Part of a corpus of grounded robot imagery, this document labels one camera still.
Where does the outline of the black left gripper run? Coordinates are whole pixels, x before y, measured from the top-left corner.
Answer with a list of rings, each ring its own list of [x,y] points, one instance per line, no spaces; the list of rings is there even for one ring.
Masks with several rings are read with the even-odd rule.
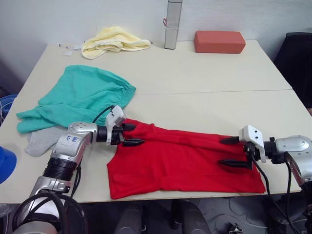
[[[133,131],[136,128],[135,124],[123,123],[120,126],[114,126],[112,129],[111,145],[122,145],[124,147],[135,147],[144,144],[145,141],[139,138],[124,139],[124,131]]]

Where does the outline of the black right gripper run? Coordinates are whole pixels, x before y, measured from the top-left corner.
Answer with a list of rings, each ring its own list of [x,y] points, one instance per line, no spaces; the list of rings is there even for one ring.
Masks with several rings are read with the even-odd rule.
[[[228,137],[220,141],[220,143],[222,144],[238,144],[239,142],[240,140],[238,136]],[[252,170],[255,161],[255,145],[251,142],[246,142],[243,145],[243,151],[245,152],[246,155],[246,161],[239,161],[235,159],[224,159],[219,160],[218,163],[229,167],[247,168]]]

